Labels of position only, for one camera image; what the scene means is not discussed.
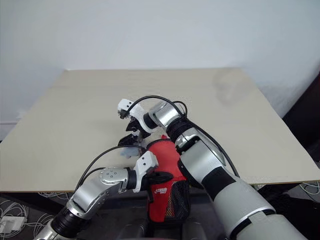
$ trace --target table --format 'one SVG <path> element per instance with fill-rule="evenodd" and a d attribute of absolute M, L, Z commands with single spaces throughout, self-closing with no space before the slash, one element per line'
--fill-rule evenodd
<path fill-rule="evenodd" d="M 72 191 L 92 159 L 128 134 L 118 102 L 145 95 L 184 101 L 189 118 L 222 145 L 249 184 L 320 180 L 311 157 L 239 68 L 71 70 L 0 144 L 0 191 Z M 113 152 L 94 167 L 135 160 Z"/>

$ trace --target black mesh pocket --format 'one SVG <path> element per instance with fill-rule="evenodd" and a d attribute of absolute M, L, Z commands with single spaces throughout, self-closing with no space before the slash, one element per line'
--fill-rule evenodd
<path fill-rule="evenodd" d="M 165 211 L 165 222 L 183 222 L 189 216 L 190 195 L 189 182 L 174 181 L 171 188 L 168 206 Z"/>

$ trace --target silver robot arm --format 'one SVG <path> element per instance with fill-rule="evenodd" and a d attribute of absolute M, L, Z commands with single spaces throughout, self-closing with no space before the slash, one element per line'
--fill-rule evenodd
<path fill-rule="evenodd" d="M 109 196 L 132 189 L 141 189 L 143 177 L 158 166 L 156 156 L 145 152 L 133 170 L 107 167 L 85 181 L 52 221 L 34 240 L 74 240 Z"/>
<path fill-rule="evenodd" d="M 133 101 L 123 99 L 120 103 L 121 113 L 127 111 Z M 166 131 L 180 154 L 181 172 L 191 185 L 207 191 L 229 239 L 306 239 L 284 216 L 276 214 L 253 187 L 229 172 L 218 146 L 171 104 L 161 101 L 148 113 L 137 105 L 128 113 L 131 121 L 143 122 L 139 129 L 148 133 L 156 127 Z"/>

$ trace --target white wall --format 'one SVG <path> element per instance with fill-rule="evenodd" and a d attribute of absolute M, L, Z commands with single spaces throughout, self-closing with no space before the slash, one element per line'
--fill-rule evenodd
<path fill-rule="evenodd" d="M 318 0 L 1 0 L 0 137 L 64 69 L 242 67 L 282 117 L 319 42 Z"/>

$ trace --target red bag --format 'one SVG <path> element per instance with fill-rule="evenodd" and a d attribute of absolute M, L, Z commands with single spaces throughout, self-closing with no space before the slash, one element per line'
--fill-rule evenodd
<path fill-rule="evenodd" d="M 178 168 L 179 154 L 175 144 L 169 139 L 156 140 L 148 145 L 157 158 L 155 172 L 167 172 L 173 179 L 165 183 L 151 185 L 153 202 L 148 204 L 148 218 L 157 225 L 183 223 L 190 213 L 189 182 Z"/>

